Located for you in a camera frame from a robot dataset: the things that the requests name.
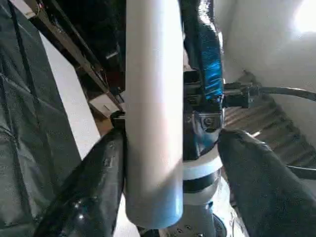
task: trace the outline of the white ring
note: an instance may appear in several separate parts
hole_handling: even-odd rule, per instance
[[[211,151],[197,160],[183,162],[183,180],[198,179],[214,173],[223,166],[217,150],[217,144]]]

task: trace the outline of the white pipe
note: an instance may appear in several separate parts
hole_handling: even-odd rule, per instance
[[[183,39],[178,0],[127,0],[126,213],[160,229],[183,211]]]

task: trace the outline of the white cylinder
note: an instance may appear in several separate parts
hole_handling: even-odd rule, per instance
[[[178,0],[127,0],[126,213],[161,229],[182,216],[183,39]]]

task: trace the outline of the black cable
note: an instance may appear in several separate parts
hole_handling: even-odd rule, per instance
[[[296,166],[287,166],[300,179],[316,180],[316,169],[307,169]]]
[[[281,95],[293,95],[298,96],[301,98],[305,98],[308,100],[316,101],[316,93],[302,90],[302,89],[296,89],[296,88],[287,88],[287,87],[259,87],[254,88],[259,90],[259,93],[262,94],[281,94]]]
[[[316,93],[288,87],[257,87],[252,88],[256,93],[262,94],[281,94],[293,95],[304,99],[316,101]],[[301,168],[295,166],[287,166],[300,179],[316,180],[316,169]]]

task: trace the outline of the black plastic cover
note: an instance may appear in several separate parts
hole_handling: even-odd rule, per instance
[[[34,237],[111,237],[123,190],[123,135],[103,136],[72,172]]]
[[[218,150],[250,237],[316,236],[316,197],[267,144],[222,130]]]
[[[0,236],[30,237],[80,156],[37,29],[0,0]]]

